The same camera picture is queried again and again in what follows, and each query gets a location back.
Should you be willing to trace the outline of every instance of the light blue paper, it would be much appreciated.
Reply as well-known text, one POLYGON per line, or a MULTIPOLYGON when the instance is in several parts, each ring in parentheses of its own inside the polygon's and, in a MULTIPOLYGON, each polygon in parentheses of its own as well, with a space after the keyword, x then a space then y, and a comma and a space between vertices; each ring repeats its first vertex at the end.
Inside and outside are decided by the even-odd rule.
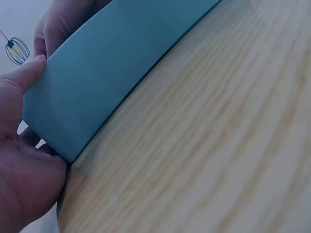
POLYGON ((73 162, 171 46, 219 0, 114 0, 47 61, 23 120, 73 162))

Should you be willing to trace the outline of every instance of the fingernail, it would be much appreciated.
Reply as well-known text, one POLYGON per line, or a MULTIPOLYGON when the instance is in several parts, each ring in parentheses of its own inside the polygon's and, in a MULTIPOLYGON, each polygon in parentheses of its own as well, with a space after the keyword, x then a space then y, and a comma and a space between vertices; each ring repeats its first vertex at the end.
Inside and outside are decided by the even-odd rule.
POLYGON ((39 56, 35 57, 34 61, 39 61, 39 60, 42 60, 44 58, 45 58, 45 56, 42 54, 42 55, 39 55, 39 56))

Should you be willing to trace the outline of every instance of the sketch on paper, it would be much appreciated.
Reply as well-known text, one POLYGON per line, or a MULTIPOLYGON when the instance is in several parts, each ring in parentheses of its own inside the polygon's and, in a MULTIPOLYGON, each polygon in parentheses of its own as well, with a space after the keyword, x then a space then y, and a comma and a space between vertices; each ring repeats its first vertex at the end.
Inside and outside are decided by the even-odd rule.
POLYGON ((5 52, 8 58, 18 66, 21 66, 27 58, 30 56, 30 51, 26 44, 18 39, 17 37, 12 37, 10 40, 4 35, 0 30, 0 34, 7 40, 5 46, 5 52))

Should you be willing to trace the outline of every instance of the wooden surface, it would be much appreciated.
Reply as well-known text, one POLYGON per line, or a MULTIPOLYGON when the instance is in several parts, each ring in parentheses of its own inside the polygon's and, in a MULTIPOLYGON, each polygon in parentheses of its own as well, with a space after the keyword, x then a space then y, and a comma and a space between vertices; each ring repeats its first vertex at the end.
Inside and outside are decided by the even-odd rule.
POLYGON ((72 168, 61 232, 309 233, 311 1, 223 0, 72 168))

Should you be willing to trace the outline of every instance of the hand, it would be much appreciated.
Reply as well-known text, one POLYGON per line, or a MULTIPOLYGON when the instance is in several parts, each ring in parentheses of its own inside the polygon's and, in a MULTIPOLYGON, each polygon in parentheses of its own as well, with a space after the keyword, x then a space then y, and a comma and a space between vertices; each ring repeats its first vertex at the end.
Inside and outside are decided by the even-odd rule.
POLYGON ((54 0, 35 30, 35 56, 48 58, 111 0, 54 0))
POLYGON ((55 204, 67 165, 30 129, 17 135, 23 94, 41 76, 46 58, 0 75, 0 232, 18 232, 55 204))

